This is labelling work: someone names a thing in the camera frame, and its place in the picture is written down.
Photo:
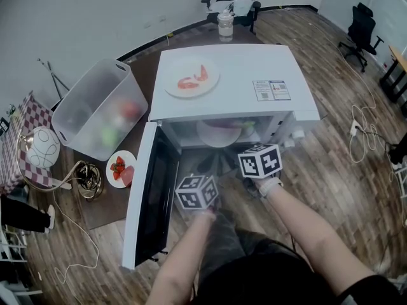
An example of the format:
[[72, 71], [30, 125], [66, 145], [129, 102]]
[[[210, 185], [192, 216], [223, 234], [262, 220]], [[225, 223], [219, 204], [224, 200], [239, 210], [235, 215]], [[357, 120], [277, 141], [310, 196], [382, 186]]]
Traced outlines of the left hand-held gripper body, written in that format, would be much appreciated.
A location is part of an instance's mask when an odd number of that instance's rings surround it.
[[175, 190], [177, 198], [185, 210], [205, 210], [219, 196], [213, 175], [185, 177]]

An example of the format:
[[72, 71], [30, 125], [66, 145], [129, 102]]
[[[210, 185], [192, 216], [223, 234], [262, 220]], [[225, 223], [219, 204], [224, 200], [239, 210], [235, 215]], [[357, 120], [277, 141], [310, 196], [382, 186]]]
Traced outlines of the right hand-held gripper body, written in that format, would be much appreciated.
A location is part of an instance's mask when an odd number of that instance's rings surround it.
[[261, 144], [238, 154], [243, 184], [251, 196], [267, 196], [269, 188], [278, 184], [282, 161], [277, 144]]

